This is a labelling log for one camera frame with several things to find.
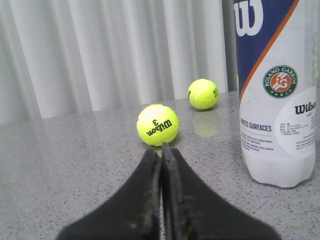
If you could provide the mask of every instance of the white curtain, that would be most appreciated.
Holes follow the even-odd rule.
[[[228,91],[221,0],[1,0],[0,124]]]

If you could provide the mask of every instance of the tennis ball can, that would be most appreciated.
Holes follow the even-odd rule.
[[[241,150],[253,179],[291,188],[315,165],[317,0],[234,0]]]

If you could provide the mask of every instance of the blue label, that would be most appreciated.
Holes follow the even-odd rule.
[[[299,0],[234,0],[239,93],[273,44]]]

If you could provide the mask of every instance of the black object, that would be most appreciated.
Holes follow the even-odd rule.
[[[159,240],[160,187],[166,240],[280,240],[214,193],[168,143],[162,159],[146,150],[118,192],[56,240]]]

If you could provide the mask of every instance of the gray countertop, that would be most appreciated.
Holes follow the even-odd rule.
[[[195,110],[187,99],[163,104],[180,120],[171,145],[212,190],[284,240],[320,239],[318,133],[311,178],[282,189],[257,183],[245,167],[237,92],[221,94],[209,111]],[[0,239],[54,239],[111,197],[148,148],[136,130],[144,107],[0,125]]]

